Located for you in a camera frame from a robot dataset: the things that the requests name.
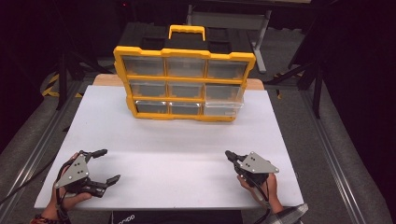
black tripod leg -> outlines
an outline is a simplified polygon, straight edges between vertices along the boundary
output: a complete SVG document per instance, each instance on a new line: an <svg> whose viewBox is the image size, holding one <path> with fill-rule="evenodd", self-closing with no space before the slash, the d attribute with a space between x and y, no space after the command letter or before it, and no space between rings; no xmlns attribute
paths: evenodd
<svg viewBox="0 0 396 224"><path fill-rule="evenodd" d="M60 110L67 99L67 59L66 55L62 53L59 56L59 101L56 110Z"/></svg>
<svg viewBox="0 0 396 224"><path fill-rule="evenodd" d="M308 69L309 67L311 67L313 65L313 63L307 63L305 65L300 65L296 68L291 69L289 72L283 74L282 76L276 77L270 81L264 81L263 83L266 85L276 85L277 83L286 80L290 77L293 77L303 71L305 71L306 69Z"/></svg>
<svg viewBox="0 0 396 224"><path fill-rule="evenodd" d="M318 76L315 80L314 100L312 102L312 109L314 110L314 113L315 113L315 116L317 117L317 119L320 119L319 104L320 104L322 81L323 81L322 71L320 69L320 66L318 66Z"/></svg>
<svg viewBox="0 0 396 224"><path fill-rule="evenodd" d="M71 51L71 54L73 55L73 57L75 57L76 59L78 59L78 61L83 62L85 64L87 64L89 67L91 67L92 69L103 73L103 74L113 74L112 72L108 71L107 69L105 69L104 67L102 67L101 65L99 65L98 63L94 63L91 62L90 60L86 59L84 56Z"/></svg>

wrist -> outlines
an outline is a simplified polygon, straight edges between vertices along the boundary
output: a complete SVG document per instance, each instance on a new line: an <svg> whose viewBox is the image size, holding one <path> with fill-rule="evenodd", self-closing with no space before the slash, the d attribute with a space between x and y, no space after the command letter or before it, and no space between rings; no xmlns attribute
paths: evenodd
<svg viewBox="0 0 396 224"><path fill-rule="evenodd" d="M41 213L41 216L50 220L59 220L56 205L54 203L49 203L43 213Z"/></svg>
<svg viewBox="0 0 396 224"><path fill-rule="evenodd" d="M271 205L271 209L274 214L283 211L283 205L280 203L277 197L270 198L269 204Z"/></svg>

dark cloth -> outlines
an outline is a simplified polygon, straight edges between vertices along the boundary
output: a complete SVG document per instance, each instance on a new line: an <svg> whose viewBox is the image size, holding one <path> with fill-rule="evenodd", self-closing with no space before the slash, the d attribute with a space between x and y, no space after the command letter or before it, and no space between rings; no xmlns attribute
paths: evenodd
<svg viewBox="0 0 396 224"><path fill-rule="evenodd" d="M243 224L240 210L114 211L111 224Z"/></svg>

gray floor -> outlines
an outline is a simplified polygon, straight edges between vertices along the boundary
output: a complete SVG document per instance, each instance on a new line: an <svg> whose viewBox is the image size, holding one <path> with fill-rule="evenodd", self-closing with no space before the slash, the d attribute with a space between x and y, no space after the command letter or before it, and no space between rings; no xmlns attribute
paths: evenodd
<svg viewBox="0 0 396 224"><path fill-rule="evenodd" d="M269 29L262 46L267 73L262 75L253 71L250 77L269 80L274 74L287 71L287 65L303 37L299 31ZM102 61L102 63L110 64L111 60L110 62ZM94 75L86 76L80 83L79 92L84 92L86 86L92 84ZM312 95L311 91L300 92L297 89L279 86L276 88L281 89L282 98L278 99L274 88L266 87L292 165L298 175L304 201L309 206L303 222L392 223L385 200L361 163L326 88L323 88L320 102L321 120L312 119L311 110L305 105L304 94ZM62 145L67 134L64 129L70 126L81 101L81 98L78 97L71 99L59 125L51 132L52 137L47 140L48 146L45 148L46 151L36 170L47 163ZM60 114L60 111L55 110L57 103L56 97L45 97L42 105L26 121L0 155L0 198L6 197L12 188L21 168L28 161L37 143L40 142L40 137L46 131L51 118ZM334 161L329 161L323 138L317 129L318 122L324 127L336 161L342 168L342 175L346 178L344 183L350 187L354 198L345 198L345 194L342 192L347 189L343 189L343 182L340 183L337 178L334 178L339 172L336 173L332 168ZM28 223L34 214L40 212L34 209L34 203L47 171L48 169L22 191L22 195L18 203L12 207L11 213L0 214L7 217L7 221L4 219L2 223ZM362 217L361 219L351 218L353 211L351 212L346 204L353 200L356 201L358 207L358 210L355 211L361 212L355 216ZM248 210L242 211L242 214L244 222L249 224L260 217L263 211L261 209ZM109 215L110 212L96 211L70 213L73 223L107 223Z"/></svg>

finger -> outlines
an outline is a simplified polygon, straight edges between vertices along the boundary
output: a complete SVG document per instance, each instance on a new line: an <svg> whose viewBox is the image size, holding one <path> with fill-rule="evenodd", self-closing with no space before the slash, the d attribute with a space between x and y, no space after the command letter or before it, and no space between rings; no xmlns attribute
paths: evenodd
<svg viewBox="0 0 396 224"><path fill-rule="evenodd" d="M250 189L250 186L248 185L247 181L242 176L238 175L236 178L238 178L239 183L244 189Z"/></svg>
<svg viewBox="0 0 396 224"><path fill-rule="evenodd" d="M71 160L75 160L77 156L78 156L78 153L76 152L76 153L70 158L70 161L71 161Z"/></svg>
<svg viewBox="0 0 396 224"><path fill-rule="evenodd" d="M80 193L74 197L71 198L67 198L66 200L64 200L64 208L67 210L72 209L74 206L76 206L76 204L87 201L91 198L91 194L90 193Z"/></svg>

